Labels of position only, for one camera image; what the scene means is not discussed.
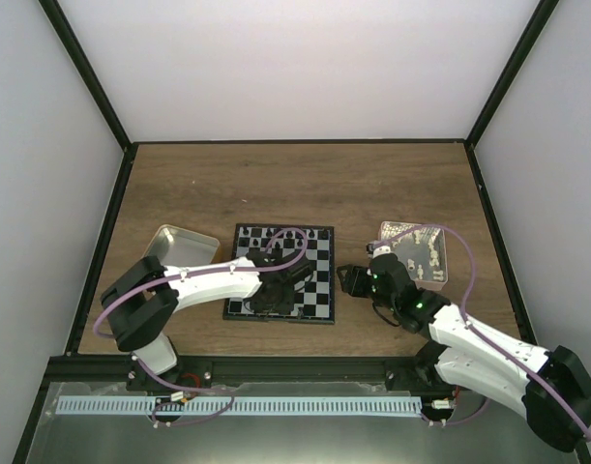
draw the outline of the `black metal frame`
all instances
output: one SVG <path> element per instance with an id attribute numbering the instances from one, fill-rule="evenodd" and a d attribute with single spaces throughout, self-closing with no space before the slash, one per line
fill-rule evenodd
<path id="1" fill-rule="evenodd" d="M 103 90 L 89 60 L 77 40 L 70 23 L 57 0 L 39 0 L 52 26 L 58 34 L 64 47 L 84 80 L 89 92 L 93 96 L 103 117 L 112 133 L 119 142 L 123 159 L 116 184 L 103 221 L 102 230 L 91 261 L 88 276 L 77 312 L 74 318 L 66 355 L 51 358 L 45 370 L 44 379 L 37 393 L 33 409 L 20 440 L 14 462 L 25 461 L 30 450 L 31 442 L 37 426 L 48 386 L 51 382 L 126 382 L 130 370 L 129 358 L 118 355 L 79 355 L 77 348 L 84 331 L 88 312 L 97 288 L 97 282 L 102 271 L 103 261 L 110 243 L 112 231 L 123 201 L 127 182 L 133 168 L 133 161 L 140 143 L 164 143 L 148 141 L 131 143 L 118 119 L 109 99 Z M 462 143 L 474 181 L 478 187 L 480 200 L 487 218 L 488 229 L 491 234 L 495 251 L 501 266 L 502 275 L 522 339 L 535 343 L 535 335 L 531 328 L 525 305 L 522 301 L 517 280 L 503 242 L 495 214 L 488 198 L 487 189 L 478 167 L 474 149 L 490 123 L 496 109 L 508 92 L 512 82 L 520 70 L 540 33 L 547 24 L 547 20 L 554 11 L 559 0 L 541 0 L 520 40 L 515 47 L 506 67 L 499 76 L 480 116 L 466 140 L 457 139 L 333 139 L 333 140 L 241 140 L 241 141 L 181 141 L 165 143 L 254 143 L 254 144 L 304 144 L 304 143 Z M 210 366 L 212 379 L 217 382 L 237 384 L 241 382 L 276 382 L 276 381 L 353 381 L 353 382 L 385 382 L 390 390 L 406 390 L 418 395 L 436 395 L 445 393 L 439 388 L 431 388 L 420 381 L 414 374 L 413 357 L 382 357 L 382 358 L 265 358 L 265 357 L 182 357 L 190 363 L 201 363 Z M 582 444 L 576 451 L 579 462 L 591 463 L 587 447 Z"/>

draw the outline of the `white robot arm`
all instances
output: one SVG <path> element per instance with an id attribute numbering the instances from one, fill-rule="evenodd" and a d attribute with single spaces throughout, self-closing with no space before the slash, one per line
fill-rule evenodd
<path id="1" fill-rule="evenodd" d="M 176 366 L 177 355 L 163 327 L 181 309 L 240 298 L 259 315 L 290 312 L 295 284 L 312 274 L 310 261 L 293 258 L 295 254 L 272 257 L 251 251 L 228 263 L 194 268 L 162 266 L 155 256 L 142 258 L 102 294 L 111 337 L 120 351 L 134 353 L 152 372 L 164 374 Z M 137 292 L 143 285 L 151 287 L 149 294 Z"/>
<path id="2" fill-rule="evenodd" d="M 194 271 L 206 269 L 221 269 L 234 267 L 235 269 L 254 268 L 254 263 L 248 258 L 238 258 L 230 263 L 201 266 Z M 173 313 L 189 306 L 226 298 L 250 298 L 261 286 L 258 272 L 238 272 L 199 275 L 185 278 L 192 268 L 176 268 L 165 266 L 164 277 L 183 276 L 179 280 L 169 282 L 170 288 L 177 292 L 177 305 Z M 168 337 L 160 332 L 157 338 L 146 345 L 136 348 L 137 355 L 152 372 L 160 375 L 177 365 L 177 355 Z"/>
<path id="3" fill-rule="evenodd" d="M 467 317 L 448 299 L 418 289 L 389 249 L 375 251 L 367 268 L 342 266 L 338 273 L 342 291 L 390 308 L 403 329 L 429 340 L 417 355 L 424 380 L 506 405 L 558 450 L 570 452 L 584 439 L 591 378 L 575 353 L 563 346 L 551 352 Z"/>

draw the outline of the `silver tray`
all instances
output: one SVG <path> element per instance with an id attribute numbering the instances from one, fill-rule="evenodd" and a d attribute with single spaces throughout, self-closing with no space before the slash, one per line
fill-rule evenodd
<path id="1" fill-rule="evenodd" d="M 220 261 L 220 241 L 213 237 L 163 225 L 151 240 L 144 255 L 155 255 L 164 266 L 204 266 Z"/>

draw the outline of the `white panel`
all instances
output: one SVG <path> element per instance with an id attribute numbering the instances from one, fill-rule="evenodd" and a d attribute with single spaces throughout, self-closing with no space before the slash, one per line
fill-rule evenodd
<path id="1" fill-rule="evenodd" d="M 560 2 L 478 160 L 539 342 L 591 373 L 591 0 Z"/>
<path id="2" fill-rule="evenodd" d="M 537 0 L 63 0 L 133 140 L 465 137 Z"/>
<path id="3" fill-rule="evenodd" d="M 0 463 L 64 349 L 120 159 L 39 3 L 0 0 Z"/>

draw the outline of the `plastic box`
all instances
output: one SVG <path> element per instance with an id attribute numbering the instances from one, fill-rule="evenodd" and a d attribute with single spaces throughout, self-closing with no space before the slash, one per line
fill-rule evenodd
<path id="1" fill-rule="evenodd" d="M 420 224 L 386 220 L 379 229 L 379 240 L 388 240 L 414 225 Z M 448 261 L 443 230 L 426 227 L 393 241 L 390 246 L 419 288 L 438 292 L 448 282 Z"/>

